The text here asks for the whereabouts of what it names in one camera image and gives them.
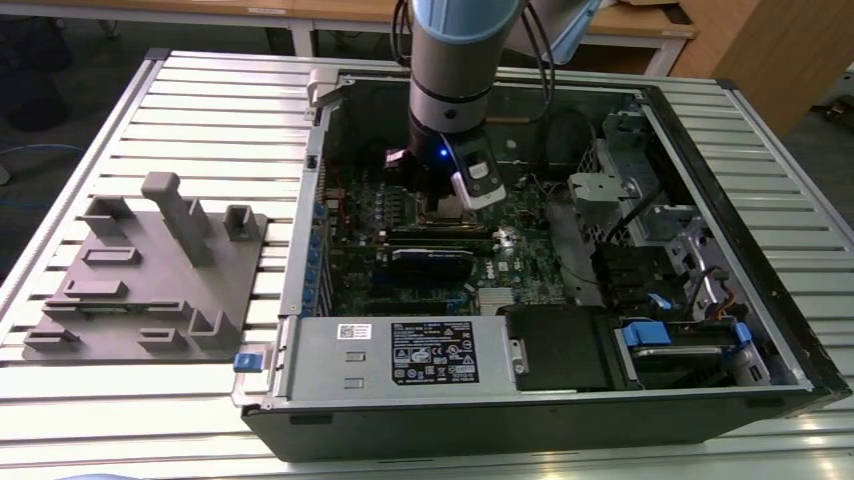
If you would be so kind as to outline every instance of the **white sticker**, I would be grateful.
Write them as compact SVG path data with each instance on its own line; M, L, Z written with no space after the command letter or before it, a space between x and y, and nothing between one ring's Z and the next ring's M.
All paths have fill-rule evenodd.
M371 324L369 323L339 323L337 339L339 340L369 340Z
M247 8L249 13L265 13L267 15L284 15L285 11L281 8Z

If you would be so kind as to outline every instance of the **table leg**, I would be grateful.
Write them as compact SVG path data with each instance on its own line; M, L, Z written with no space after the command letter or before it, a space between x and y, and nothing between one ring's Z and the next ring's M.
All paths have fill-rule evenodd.
M291 35L293 36L293 52L297 57L316 56L316 32L311 20L291 19Z
M662 42L662 46L655 50L650 65L646 67L644 75L651 77L666 77L676 63L682 49L687 40L683 38L668 38Z

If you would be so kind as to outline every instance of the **motherboard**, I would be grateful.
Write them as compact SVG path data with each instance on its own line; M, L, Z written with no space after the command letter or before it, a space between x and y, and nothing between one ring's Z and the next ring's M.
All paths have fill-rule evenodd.
M327 187L333 315L478 315L564 303L542 185L522 182L476 212L367 173L332 169Z

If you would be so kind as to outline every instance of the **wooden cabinet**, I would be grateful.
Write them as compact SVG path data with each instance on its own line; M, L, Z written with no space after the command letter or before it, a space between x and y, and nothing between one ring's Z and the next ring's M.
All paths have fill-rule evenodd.
M700 34L671 76L732 80L783 135L854 61L854 1L682 0L682 8Z

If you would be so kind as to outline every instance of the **barcode sticker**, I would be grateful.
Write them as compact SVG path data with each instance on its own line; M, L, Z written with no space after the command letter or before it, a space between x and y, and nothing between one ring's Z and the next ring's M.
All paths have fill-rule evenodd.
M339 340L369 340L371 324L369 323L339 323L337 339Z
M249 13L264 13L267 15L284 15L285 10L281 8L247 8Z
M448 367L448 372L451 373L475 373L475 366L474 365L451 365Z

